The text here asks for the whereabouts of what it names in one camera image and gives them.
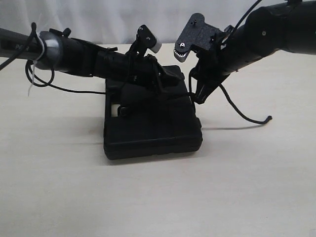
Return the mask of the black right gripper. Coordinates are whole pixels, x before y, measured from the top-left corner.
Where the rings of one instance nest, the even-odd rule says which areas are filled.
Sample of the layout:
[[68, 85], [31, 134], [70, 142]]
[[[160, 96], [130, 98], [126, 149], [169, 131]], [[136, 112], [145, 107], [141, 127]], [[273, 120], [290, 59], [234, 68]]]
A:
[[237, 50], [216, 41], [195, 42], [191, 50], [198, 58], [197, 64], [191, 69], [191, 76], [197, 82], [191, 99], [193, 103], [204, 104], [210, 94], [237, 70]]

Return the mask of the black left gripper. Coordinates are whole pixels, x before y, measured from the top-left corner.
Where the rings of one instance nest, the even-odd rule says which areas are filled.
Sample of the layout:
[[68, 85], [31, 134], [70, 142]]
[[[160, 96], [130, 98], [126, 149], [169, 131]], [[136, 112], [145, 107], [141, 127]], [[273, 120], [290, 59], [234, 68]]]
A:
[[167, 87], [185, 79], [177, 65], [162, 66], [156, 57], [149, 55], [134, 62], [127, 72], [120, 92], [121, 105], [136, 104], [165, 93]]

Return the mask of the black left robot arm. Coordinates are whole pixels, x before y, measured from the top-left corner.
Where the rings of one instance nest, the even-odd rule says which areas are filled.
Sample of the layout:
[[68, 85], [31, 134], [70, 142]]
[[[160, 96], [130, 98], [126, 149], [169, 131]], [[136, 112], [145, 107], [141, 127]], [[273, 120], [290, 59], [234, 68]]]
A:
[[165, 89], [178, 86], [184, 75], [176, 65], [162, 66], [147, 50], [157, 53], [161, 45], [146, 25], [138, 28], [136, 40], [126, 53], [116, 47], [105, 48], [92, 42], [70, 37], [71, 30], [50, 29], [37, 33], [36, 23], [30, 34], [0, 31], [0, 55], [6, 58], [4, 69], [15, 59], [26, 60], [25, 73], [37, 87], [53, 86], [55, 72], [79, 77], [98, 77], [133, 84], [152, 91], [161, 100], [177, 98]]

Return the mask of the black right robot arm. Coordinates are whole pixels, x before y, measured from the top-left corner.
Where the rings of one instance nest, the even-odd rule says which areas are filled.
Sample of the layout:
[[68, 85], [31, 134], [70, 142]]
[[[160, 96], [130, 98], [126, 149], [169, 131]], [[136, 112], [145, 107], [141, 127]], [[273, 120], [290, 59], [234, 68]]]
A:
[[260, 7], [226, 40], [215, 34], [209, 42], [211, 48], [198, 56], [193, 72], [197, 80], [195, 102], [198, 104], [203, 104], [231, 73], [279, 50], [314, 55], [316, 2], [289, 0]]

